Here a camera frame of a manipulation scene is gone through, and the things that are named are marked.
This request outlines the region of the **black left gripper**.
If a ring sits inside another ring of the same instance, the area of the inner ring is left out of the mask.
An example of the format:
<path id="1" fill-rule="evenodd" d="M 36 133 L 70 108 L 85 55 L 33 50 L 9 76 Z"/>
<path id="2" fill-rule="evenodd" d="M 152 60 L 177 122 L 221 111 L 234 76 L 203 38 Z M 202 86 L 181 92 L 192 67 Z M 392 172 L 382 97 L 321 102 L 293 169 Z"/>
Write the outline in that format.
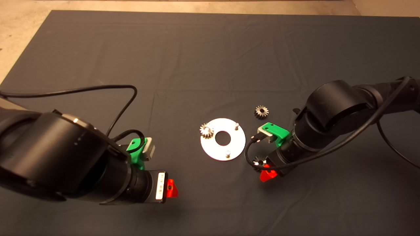
<path id="1" fill-rule="evenodd" d="M 160 203 L 179 195 L 174 179 L 164 170 L 135 170 L 129 187 L 129 203 Z"/>

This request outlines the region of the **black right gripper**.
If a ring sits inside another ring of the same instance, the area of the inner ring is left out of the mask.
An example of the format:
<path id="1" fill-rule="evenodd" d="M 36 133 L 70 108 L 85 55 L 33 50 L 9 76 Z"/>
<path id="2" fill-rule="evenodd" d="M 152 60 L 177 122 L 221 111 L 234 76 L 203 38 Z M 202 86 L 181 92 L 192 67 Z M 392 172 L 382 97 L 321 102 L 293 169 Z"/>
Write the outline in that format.
<path id="1" fill-rule="evenodd" d="M 308 156 L 310 156 L 310 151 L 301 147 L 298 143 L 284 142 L 275 151 L 272 151 L 266 157 L 266 160 L 270 167 L 282 167 Z M 260 181 L 267 182 L 278 175 L 275 170 L 261 170 Z"/>

